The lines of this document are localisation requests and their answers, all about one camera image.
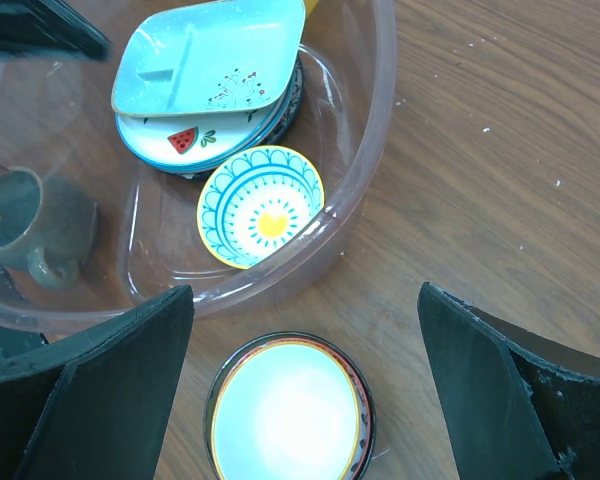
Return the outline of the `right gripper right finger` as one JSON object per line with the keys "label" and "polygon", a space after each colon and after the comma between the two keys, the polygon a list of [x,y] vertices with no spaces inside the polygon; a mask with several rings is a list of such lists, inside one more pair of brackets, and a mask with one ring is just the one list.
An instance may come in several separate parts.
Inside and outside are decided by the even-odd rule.
{"label": "right gripper right finger", "polygon": [[600,358],[424,283],[421,332],[462,479],[600,479]]}

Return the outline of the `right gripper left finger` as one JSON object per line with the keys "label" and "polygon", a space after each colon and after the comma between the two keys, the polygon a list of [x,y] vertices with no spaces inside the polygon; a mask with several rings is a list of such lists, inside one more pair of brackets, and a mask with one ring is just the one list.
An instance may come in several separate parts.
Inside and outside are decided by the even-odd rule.
{"label": "right gripper left finger", "polygon": [[194,320],[174,287],[0,361],[0,479],[151,479]]}

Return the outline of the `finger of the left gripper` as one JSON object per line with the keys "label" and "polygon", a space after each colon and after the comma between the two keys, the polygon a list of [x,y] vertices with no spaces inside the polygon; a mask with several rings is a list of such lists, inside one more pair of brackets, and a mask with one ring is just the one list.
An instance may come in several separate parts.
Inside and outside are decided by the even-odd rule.
{"label": "finger of the left gripper", "polygon": [[0,61],[104,61],[108,38],[64,1],[0,1]]}

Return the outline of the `light blue rectangular dish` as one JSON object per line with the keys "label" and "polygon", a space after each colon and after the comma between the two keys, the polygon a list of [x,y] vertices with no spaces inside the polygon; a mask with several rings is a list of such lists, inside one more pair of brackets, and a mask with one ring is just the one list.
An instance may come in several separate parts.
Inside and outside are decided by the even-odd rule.
{"label": "light blue rectangular dish", "polygon": [[254,110],[286,90],[301,1],[214,1],[145,19],[123,51],[112,109],[132,117]]}

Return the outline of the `dark bowl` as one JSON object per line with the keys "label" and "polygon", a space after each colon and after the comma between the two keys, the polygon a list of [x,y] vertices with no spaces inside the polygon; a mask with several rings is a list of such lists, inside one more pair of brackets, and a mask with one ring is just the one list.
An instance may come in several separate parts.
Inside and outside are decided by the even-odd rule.
{"label": "dark bowl", "polygon": [[376,408],[362,372],[336,345],[274,332],[217,372],[203,430],[219,479],[361,479],[375,447]]}

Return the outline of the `yellow blue patterned bowl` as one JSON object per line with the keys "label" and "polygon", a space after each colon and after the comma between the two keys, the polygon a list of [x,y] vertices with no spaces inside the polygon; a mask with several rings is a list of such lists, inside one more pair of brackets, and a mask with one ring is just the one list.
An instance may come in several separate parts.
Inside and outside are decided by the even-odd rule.
{"label": "yellow blue patterned bowl", "polygon": [[249,269],[288,244],[325,205],[322,178],[301,153],[284,146],[244,150],[206,181],[197,227],[222,263]]}

